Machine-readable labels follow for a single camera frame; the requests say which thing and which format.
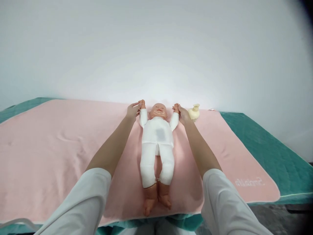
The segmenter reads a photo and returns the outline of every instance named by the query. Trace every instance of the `doll face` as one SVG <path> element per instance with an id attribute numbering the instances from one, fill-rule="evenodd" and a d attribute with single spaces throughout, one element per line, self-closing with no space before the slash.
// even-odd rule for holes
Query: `doll face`
<path id="1" fill-rule="evenodd" d="M 167 118 L 167 111 L 164 104 L 157 103 L 155 104 L 150 111 L 151 118 L 162 117 L 163 119 Z"/>

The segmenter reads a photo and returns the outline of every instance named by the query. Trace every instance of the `teal mattress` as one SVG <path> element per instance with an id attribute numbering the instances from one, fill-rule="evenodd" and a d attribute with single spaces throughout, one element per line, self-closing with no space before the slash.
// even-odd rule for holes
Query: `teal mattress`
<path id="1" fill-rule="evenodd" d="M 11 106 L 0 112 L 0 123 L 5 120 L 36 107 L 50 98 L 36 98 Z M 313 199 L 313 167 L 273 137 L 259 124 L 243 113 L 221 112 L 222 117 L 232 131 L 242 141 L 249 152 L 276 182 L 281 197 L 272 204 L 304 204 Z M 193 231 L 202 222 L 200 215 L 175 215 L 167 218 L 178 227 Z M 99 228 L 98 234 L 119 233 L 125 227 L 137 227 L 148 223 L 149 219 L 118 222 L 107 228 Z M 27 231 L 26 226 L 13 225 L 12 229 L 21 233 Z"/>

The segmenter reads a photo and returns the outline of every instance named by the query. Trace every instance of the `white wall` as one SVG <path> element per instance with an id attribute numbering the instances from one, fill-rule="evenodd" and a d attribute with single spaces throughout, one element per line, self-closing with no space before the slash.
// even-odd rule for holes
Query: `white wall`
<path id="1" fill-rule="evenodd" d="M 287 3 L 2 0 L 0 109 L 38 96 L 200 103 L 244 112 L 313 161 L 311 28 Z"/>

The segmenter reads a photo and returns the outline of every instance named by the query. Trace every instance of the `white onesie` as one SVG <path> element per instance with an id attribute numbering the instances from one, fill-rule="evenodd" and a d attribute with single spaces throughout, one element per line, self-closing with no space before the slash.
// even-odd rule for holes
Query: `white onesie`
<path id="1" fill-rule="evenodd" d="M 161 156 L 162 171 L 160 182 L 170 185 L 174 171 L 173 130 L 179 122 L 179 114 L 173 113 L 170 123 L 161 117 L 148 121 L 147 109 L 140 110 L 140 125 L 143 127 L 142 153 L 140 171 L 143 188 L 149 188 L 156 183 L 154 174 L 155 155 Z"/>

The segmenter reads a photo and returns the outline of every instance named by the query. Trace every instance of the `pink towel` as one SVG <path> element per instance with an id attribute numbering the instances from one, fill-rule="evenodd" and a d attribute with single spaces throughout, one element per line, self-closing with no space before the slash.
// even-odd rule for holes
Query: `pink towel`
<path id="1" fill-rule="evenodd" d="M 28 218 L 42 224 L 62 203 L 102 143 L 126 114 L 126 104 L 51 100 L 0 124 L 0 223 Z M 273 202 L 275 182 L 219 112 L 201 110 L 196 126 L 246 202 Z M 202 181 L 182 124 L 173 132 L 172 209 L 151 216 L 200 213 Z M 100 226 L 142 214 L 142 128 L 137 120 L 115 171 Z"/>

